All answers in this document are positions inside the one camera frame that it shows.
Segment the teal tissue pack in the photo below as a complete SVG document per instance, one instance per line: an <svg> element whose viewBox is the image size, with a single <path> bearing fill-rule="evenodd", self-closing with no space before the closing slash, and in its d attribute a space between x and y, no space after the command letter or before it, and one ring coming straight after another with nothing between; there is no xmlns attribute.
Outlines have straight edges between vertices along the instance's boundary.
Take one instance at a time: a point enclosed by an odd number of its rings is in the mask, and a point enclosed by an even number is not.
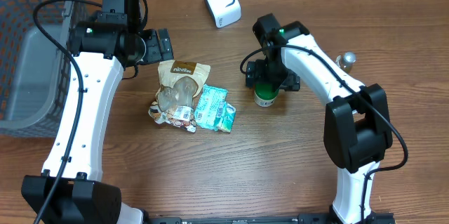
<svg viewBox="0 0 449 224"><path fill-rule="evenodd" d="M222 131L230 133L236 116L236 108L224 102L224 104L217 111L217 117L215 122L215 131Z"/></svg>

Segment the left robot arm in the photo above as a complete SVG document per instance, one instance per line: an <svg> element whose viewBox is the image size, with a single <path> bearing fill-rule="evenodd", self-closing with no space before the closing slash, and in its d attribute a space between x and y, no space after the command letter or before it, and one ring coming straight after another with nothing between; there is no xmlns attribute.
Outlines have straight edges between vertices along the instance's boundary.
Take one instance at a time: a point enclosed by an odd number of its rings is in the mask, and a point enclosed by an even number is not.
<svg viewBox="0 0 449 224"><path fill-rule="evenodd" d="M21 187L37 223L149 222L102 181L105 130L125 69L173 58L167 30L147 28L147 17L146 0L102 0L62 48L71 71L58 134L41 174Z"/></svg>

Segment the yellow dish soap bottle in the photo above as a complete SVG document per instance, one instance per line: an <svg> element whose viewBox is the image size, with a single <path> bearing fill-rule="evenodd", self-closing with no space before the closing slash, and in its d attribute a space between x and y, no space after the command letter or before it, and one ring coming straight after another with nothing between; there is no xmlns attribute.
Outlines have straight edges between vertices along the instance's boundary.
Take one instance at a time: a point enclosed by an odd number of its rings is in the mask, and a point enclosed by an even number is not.
<svg viewBox="0 0 449 224"><path fill-rule="evenodd" d="M336 58L335 63L346 73L350 73L356 62L356 54L348 51Z"/></svg>

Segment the teal wipes packet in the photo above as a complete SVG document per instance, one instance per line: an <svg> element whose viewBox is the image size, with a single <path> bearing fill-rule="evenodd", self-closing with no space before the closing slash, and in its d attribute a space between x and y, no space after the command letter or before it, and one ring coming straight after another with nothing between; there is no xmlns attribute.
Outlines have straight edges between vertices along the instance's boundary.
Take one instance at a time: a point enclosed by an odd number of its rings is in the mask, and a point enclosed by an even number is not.
<svg viewBox="0 0 449 224"><path fill-rule="evenodd" d="M203 86L203 92L194 111L198 126L203 129L217 130L227 94L226 89L207 84Z"/></svg>

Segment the green lidded white jar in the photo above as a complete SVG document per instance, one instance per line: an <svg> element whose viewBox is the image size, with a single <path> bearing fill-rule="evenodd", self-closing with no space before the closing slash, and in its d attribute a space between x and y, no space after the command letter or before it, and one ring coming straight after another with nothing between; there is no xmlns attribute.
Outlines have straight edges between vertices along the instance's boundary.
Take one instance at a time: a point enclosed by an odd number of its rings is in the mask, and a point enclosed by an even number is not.
<svg viewBox="0 0 449 224"><path fill-rule="evenodd" d="M271 84L257 83L254 88L254 101L260 107L269 107L274 104L279 90L274 90Z"/></svg>

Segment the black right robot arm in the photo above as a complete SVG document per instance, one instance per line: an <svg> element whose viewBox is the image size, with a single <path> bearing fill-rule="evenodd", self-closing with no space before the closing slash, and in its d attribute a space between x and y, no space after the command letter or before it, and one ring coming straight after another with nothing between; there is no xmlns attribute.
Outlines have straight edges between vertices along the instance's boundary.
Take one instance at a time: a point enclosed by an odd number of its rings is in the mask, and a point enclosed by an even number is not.
<svg viewBox="0 0 449 224"><path fill-rule="evenodd" d="M392 145L384 90L337 66L301 22L282 26L270 13L257 19L253 33L265 57L244 58L241 72L255 102L268 107L280 90L305 83L326 108L323 143L337 167L337 192L328 213L301 213L299 223L394 223L392 214L370 207L373 172Z"/></svg>

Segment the beige brown snack bag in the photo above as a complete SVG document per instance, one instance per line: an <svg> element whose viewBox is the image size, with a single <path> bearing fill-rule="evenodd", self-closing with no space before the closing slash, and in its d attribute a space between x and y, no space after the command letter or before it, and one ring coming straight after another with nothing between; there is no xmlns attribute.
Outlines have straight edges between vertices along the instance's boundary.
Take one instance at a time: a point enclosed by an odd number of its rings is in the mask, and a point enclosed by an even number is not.
<svg viewBox="0 0 449 224"><path fill-rule="evenodd" d="M196 131L194 99L200 94L210 66L197 62L167 60L158 66L160 88L148 113L157 124L170 124L190 133Z"/></svg>

